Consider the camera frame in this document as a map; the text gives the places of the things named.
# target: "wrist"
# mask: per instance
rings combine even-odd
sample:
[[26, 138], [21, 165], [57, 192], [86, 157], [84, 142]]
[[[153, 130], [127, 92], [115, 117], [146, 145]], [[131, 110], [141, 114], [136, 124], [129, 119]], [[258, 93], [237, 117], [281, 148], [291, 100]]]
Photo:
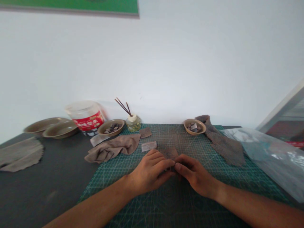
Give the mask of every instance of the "wrist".
[[212, 199], [222, 205], [226, 198], [226, 185], [217, 180], [216, 186], [216, 191]]
[[128, 195], [131, 198], [134, 198], [134, 197], [140, 195], [140, 193], [138, 193], [135, 188], [134, 179], [132, 178], [131, 175], [127, 174], [127, 175], [123, 176], [121, 179], [125, 182], [125, 191], [128, 193]]

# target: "red label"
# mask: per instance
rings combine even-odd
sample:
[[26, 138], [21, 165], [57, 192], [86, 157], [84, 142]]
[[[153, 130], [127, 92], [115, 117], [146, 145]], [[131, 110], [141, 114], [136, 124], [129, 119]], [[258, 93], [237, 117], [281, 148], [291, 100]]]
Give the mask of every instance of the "red label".
[[287, 143], [298, 148], [304, 147], [304, 142], [287, 142]]
[[84, 118], [84, 119], [73, 119], [75, 124], [81, 131], [88, 131], [95, 128], [99, 128], [104, 123], [104, 119], [100, 114], [100, 111], [95, 115]]

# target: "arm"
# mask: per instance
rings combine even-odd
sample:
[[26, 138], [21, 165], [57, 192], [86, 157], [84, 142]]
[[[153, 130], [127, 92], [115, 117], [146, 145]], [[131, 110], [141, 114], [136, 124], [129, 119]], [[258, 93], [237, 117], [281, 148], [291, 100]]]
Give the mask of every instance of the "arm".
[[96, 193], [45, 226], [88, 227], [105, 226], [131, 199], [152, 191], [166, 182], [173, 172], [167, 171], [175, 162], [165, 159], [157, 150], [149, 151], [134, 171]]
[[189, 181], [198, 194], [217, 201], [250, 226], [303, 227], [303, 211], [226, 185], [213, 178], [198, 160], [186, 155], [179, 156], [175, 161], [175, 170]]

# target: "plastic bucket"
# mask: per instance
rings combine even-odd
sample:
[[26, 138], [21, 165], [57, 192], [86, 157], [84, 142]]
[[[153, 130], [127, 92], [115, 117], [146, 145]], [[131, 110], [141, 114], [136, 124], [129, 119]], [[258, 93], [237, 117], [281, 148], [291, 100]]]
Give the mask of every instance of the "plastic bucket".
[[104, 118], [94, 101], [78, 101], [65, 107], [66, 113], [86, 136], [97, 135]]

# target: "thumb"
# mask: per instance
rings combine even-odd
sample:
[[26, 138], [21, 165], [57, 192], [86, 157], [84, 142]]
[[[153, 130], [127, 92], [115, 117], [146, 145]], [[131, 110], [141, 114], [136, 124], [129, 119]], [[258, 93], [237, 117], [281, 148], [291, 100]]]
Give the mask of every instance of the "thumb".
[[180, 175], [185, 177], [188, 181], [193, 175], [193, 172], [191, 170], [189, 170], [186, 166], [184, 166], [180, 163], [176, 163], [174, 168], [175, 168], [175, 171], [177, 171]]

